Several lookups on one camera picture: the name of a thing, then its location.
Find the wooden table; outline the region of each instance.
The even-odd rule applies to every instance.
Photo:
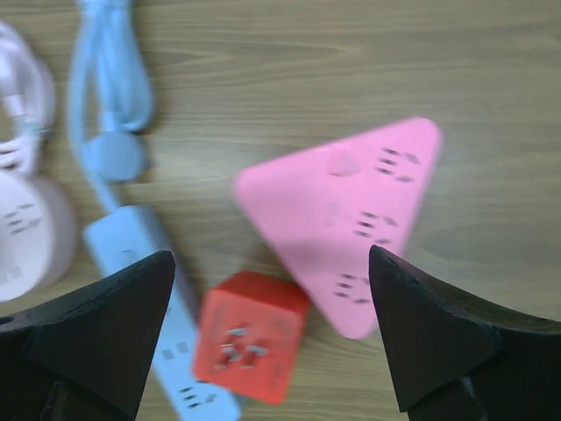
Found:
[[[145,136],[152,169],[121,191],[158,210],[201,292],[240,268],[287,277],[231,200],[239,169],[424,115],[446,144],[407,257],[496,303],[561,319],[559,1],[135,3],[158,106]],[[101,211],[63,124],[74,2],[3,0],[0,12],[56,75],[60,119],[45,168],[86,224]],[[82,249],[63,282],[0,312],[97,278]],[[151,378],[138,420],[173,419]],[[244,420],[343,419],[407,418],[380,335],[343,339],[313,310],[287,402],[251,403]]]

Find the red block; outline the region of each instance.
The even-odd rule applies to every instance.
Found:
[[[309,306],[294,283],[253,272],[232,276],[205,295],[195,377],[282,403]]]

